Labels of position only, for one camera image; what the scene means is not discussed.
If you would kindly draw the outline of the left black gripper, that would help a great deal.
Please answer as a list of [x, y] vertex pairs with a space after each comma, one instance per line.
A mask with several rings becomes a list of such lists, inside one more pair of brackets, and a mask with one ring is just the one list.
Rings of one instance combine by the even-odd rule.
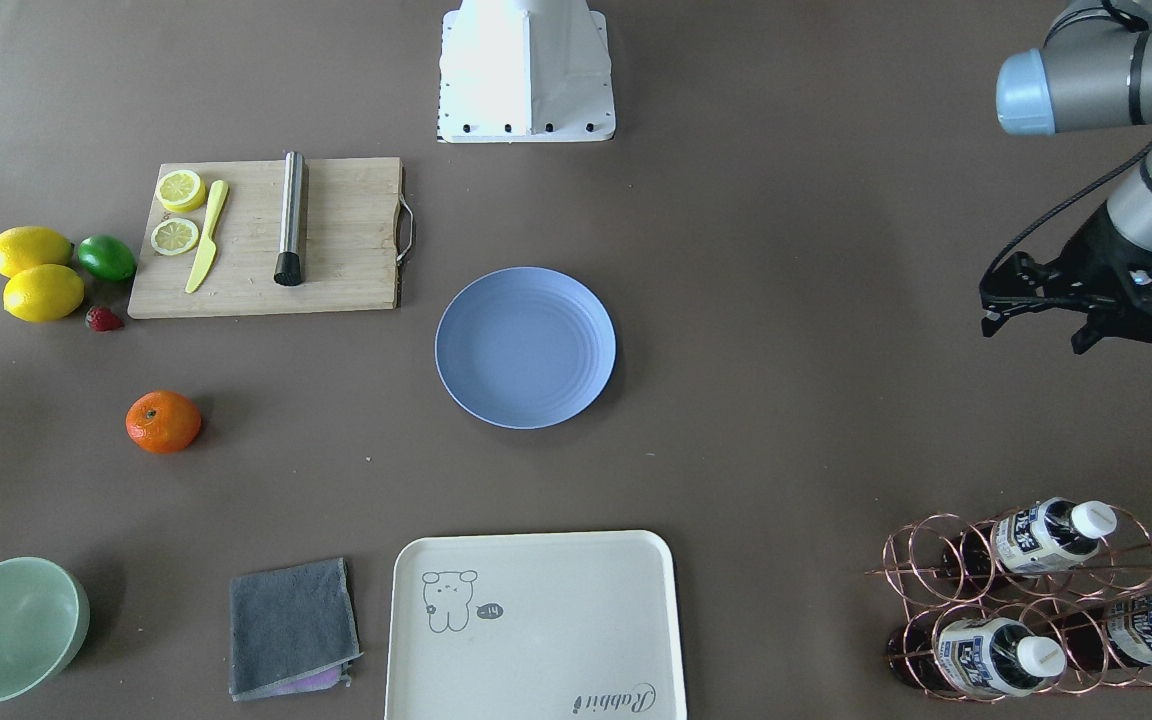
[[1152, 344], [1152, 251], [1135, 247], [1098, 209], [1055, 260], [1014, 252], [980, 282], [980, 333], [995, 338], [1014, 316], [1060, 309], [1085, 314], [1074, 354], [1105, 338]]

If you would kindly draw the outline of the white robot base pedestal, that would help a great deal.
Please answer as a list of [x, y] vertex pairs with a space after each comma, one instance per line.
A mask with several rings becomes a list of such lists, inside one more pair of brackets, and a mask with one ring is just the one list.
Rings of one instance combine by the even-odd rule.
[[607, 18], [585, 1], [463, 1], [440, 28], [435, 141], [616, 135]]

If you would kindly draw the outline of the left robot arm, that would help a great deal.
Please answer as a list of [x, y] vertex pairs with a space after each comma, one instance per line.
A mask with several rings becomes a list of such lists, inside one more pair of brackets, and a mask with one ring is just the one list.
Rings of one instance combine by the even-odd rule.
[[[1010, 56], [996, 78], [1006, 132], [1051, 136], [1152, 126], [1152, 1], [1073, 1], [1043, 45]], [[1152, 344], [1152, 141], [1092, 183], [1119, 187], [1047, 263], [1007, 243], [979, 283], [984, 338], [1020, 314], [1085, 316], [1083, 354], [1105, 338]]]

